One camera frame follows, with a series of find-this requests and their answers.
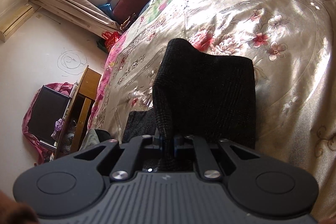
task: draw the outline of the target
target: metal screw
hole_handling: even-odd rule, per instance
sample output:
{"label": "metal screw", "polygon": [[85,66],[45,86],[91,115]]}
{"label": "metal screw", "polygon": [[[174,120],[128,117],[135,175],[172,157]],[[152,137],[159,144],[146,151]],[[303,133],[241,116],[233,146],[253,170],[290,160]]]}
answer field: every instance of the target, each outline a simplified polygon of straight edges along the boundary
{"label": "metal screw", "polygon": [[204,172],[204,176],[207,179],[217,179],[221,176],[221,173],[217,170],[207,170]]}
{"label": "metal screw", "polygon": [[112,173],[112,178],[117,179],[117,180],[126,179],[128,178],[128,173],[122,170],[115,171]]}

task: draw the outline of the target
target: round pad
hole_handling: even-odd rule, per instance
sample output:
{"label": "round pad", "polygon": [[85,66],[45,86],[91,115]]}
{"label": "round pad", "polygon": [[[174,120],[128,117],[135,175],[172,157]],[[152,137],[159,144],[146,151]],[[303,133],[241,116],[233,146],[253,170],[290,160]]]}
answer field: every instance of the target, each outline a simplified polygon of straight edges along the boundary
{"label": "round pad", "polygon": [[284,194],[291,191],[295,186],[292,177],[281,172],[266,172],[256,179],[258,187],[271,194]]}
{"label": "round pad", "polygon": [[105,188],[95,165],[67,158],[31,168],[15,181],[14,198],[27,203],[42,218],[77,213],[93,204]]}
{"label": "round pad", "polygon": [[227,188],[245,210],[281,219],[309,213],[319,193],[308,172],[266,156],[242,161]]}
{"label": "round pad", "polygon": [[53,172],[40,177],[37,187],[46,194],[63,194],[74,188],[76,178],[64,172]]}

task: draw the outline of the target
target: bed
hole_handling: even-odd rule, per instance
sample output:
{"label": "bed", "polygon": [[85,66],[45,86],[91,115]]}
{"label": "bed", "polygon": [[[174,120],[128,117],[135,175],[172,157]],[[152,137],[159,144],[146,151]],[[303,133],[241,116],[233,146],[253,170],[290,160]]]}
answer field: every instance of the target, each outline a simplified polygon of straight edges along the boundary
{"label": "bed", "polygon": [[313,216],[334,215],[335,4],[155,0],[112,48],[89,128],[122,140],[128,113],[152,107],[152,85],[170,39],[185,38],[208,54],[248,57],[255,74],[256,149],[312,173],[320,187]]}

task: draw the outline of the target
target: red bag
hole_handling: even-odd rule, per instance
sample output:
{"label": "red bag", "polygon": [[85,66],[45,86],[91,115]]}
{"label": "red bag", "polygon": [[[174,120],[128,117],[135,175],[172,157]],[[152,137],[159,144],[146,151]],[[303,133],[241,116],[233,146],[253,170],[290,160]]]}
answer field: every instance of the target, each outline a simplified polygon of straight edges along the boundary
{"label": "red bag", "polygon": [[118,39],[120,38],[120,34],[118,32],[105,32],[101,35],[104,39],[106,39],[105,41],[105,47],[107,48],[107,50],[110,52],[110,50],[112,49],[112,47],[114,46],[114,44],[118,41]]}

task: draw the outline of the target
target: wooden cabinet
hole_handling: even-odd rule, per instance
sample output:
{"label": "wooden cabinet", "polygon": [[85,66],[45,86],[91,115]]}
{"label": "wooden cabinet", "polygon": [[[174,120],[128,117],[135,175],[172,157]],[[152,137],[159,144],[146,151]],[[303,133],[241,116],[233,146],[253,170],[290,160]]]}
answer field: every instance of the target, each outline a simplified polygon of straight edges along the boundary
{"label": "wooden cabinet", "polygon": [[74,129],[73,140],[70,147],[70,153],[76,152],[82,145],[83,139],[87,131],[87,122],[91,114],[93,103],[97,96],[97,88],[101,75],[88,66],[86,67],[83,76],[78,84],[73,98],[68,106],[64,125],[59,135],[55,159],[64,156],[62,153],[63,136],[68,132],[72,121],[77,121]]}

